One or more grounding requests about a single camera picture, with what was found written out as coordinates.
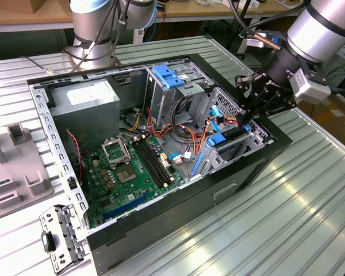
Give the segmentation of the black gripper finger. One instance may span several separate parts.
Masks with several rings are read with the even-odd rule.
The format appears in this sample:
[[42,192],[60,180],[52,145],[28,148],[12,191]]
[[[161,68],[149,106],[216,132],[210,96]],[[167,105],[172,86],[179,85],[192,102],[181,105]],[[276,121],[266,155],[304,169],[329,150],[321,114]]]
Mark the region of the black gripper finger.
[[262,90],[251,93],[245,113],[245,124],[256,116],[270,116],[297,106],[291,90]]
[[270,114],[268,92],[265,92],[268,80],[267,74],[239,75],[235,78],[237,102],[241,108],[236,117],[239,125],[248,124],[256,116]]

